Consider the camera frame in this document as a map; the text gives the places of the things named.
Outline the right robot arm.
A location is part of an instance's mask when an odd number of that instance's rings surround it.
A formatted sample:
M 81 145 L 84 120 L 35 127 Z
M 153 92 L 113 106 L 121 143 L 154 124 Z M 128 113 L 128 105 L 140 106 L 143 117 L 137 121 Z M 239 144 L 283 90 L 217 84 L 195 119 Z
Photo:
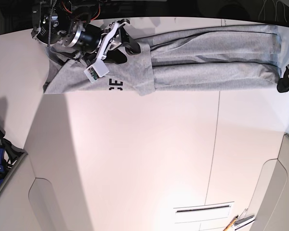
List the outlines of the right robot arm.
M 102 49 L 102 42 L 113 26 L 101 29 L 91 22 L 99 17 L 104 4 L 104 0 L 37 0 L 32 7 L 31 36 L 46 46 L 49 59 L 59 65 L 69 60 L 91 65 L 98 52 L 103 61 L 123 64 L 127 57 L 120 47 L 129 55 L 140 54 L 141 48 L 124 29 L 129 20 L 122 19 Z

